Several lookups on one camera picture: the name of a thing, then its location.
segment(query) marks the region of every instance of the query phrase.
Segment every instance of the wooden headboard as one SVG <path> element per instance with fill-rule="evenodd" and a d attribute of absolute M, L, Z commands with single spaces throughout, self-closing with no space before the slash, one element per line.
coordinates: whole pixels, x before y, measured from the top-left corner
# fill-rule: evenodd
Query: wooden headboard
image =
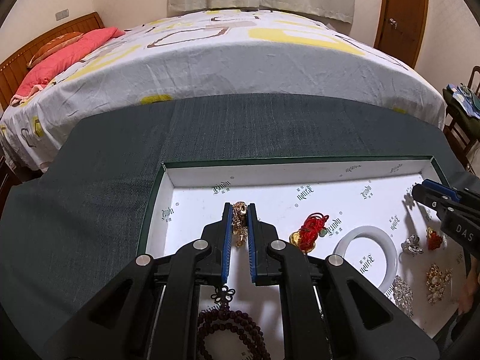
<path fill-rule="evenodd" d="M 11 97 L 17 92 L 18 87 L 28 73 L 27 63 L 30 62 L 32 56 L 40 47 L 57 36 L 69 32 L 89 32 L 98 28 L 104 28 L 102 19 L 100 19 L 97 12 L 90 13 L 45 32 L 3 61 L 0 64 L 0 104 L 2 109 L 4 111 L 7 109 Z"/>

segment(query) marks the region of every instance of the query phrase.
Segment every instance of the silver brooch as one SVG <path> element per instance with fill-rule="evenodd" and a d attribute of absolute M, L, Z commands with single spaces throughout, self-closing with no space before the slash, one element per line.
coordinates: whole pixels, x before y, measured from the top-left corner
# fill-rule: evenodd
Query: silver brooch
<path fill-rule="evenodd" d="M 422 254 L 423 249 L 420 247 L 420 238 L 416 235 L 411 235 L 402 243 L 402 250 L 412 256 Z"/>
<path fill-rule="evenodd" d="M 397 307 L 411 318 L 413 315 L 413 293 L 410 286 L 398 275 L 395 276 L 393 281 L 393 298 Z"/>
<path fill-rule="evenodd" d="M 431 294 L 427 299 L 429 303 L 442 300 L 445 287 L 452 280 L 452 270 L 446 269 L 443 274 L 437 264 L 432 264 L 427 272 L 427 287 Z"/>

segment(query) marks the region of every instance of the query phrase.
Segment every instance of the wall switch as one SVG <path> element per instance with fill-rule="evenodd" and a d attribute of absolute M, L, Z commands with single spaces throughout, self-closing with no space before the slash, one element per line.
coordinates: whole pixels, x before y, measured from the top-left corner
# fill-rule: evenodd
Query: wall switch
<path fill-rule="evenodd" d="M 62 11 L 60 11 L 60 12 L 57 12 L 57 13 L 55 14 L 55 18 L 57 19 L 57 21 L 59 21 L 59 20 L 62 20 L 62 19 L 64 19 L 64 18 L 68 17 L 69 14 L 70 14 L 70 13 L 68 12 L 68 9 L 64 9 L 64 10 L 62 10 Z"/>

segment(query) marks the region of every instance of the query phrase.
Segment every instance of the wooden door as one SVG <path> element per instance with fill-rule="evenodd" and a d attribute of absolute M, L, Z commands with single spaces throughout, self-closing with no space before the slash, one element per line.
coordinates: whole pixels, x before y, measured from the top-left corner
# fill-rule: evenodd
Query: wooden door
<path fill-rule="evenodd" d="M 428 0 L 383 0 L 375 47 L 414 67 L 427 7 Z"/>

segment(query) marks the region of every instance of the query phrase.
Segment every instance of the dark gray fabric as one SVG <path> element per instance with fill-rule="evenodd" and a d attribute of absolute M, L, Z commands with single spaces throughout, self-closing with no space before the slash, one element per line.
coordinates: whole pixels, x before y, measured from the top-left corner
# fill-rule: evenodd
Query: dark gray fabric
<path fill-rule="evenodd" d="M 433 155 L 448 179 L 478 186 L 438 128 L 351 100 L 238 94 L 84 119 L 48 172 L 9 195 L 0 221 L 0 302 L 41 353 L 135 256 L 160 161 L 347 155 Z"/>

